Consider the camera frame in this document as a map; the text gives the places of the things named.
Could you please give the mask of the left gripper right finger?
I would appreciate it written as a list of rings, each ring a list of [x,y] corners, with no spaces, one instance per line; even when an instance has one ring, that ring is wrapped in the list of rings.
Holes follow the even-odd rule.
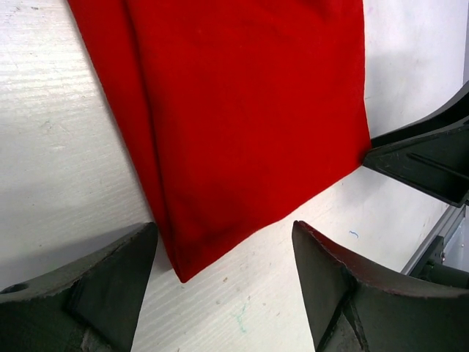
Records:
[[[292,244],[316,351],[468,350],[468,289],[393,271],[304,221]]]

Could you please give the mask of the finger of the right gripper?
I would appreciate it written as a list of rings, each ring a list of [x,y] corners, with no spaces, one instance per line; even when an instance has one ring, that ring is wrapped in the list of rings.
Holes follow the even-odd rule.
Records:
[[[382,147],[383,145],[432,132],[433,130],[456,123],[467,116],[468,82],[466,82],[448,102],[426,117],[394,131],[372,138],[372,147]]]
[[[375,148],[363,165],[454,207],[468,204],[467,126]]]

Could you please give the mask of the red t shirt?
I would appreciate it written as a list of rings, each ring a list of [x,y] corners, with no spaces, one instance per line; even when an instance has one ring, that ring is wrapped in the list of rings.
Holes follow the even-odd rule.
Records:
[[[362,1],[70,9],[182,282],[371,147]]]

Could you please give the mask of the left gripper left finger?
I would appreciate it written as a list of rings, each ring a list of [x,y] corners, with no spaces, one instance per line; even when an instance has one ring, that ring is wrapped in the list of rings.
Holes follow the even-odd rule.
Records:
[[[147,223],[1,290],[1,350],[130,351],[157,245],[158,228]]]

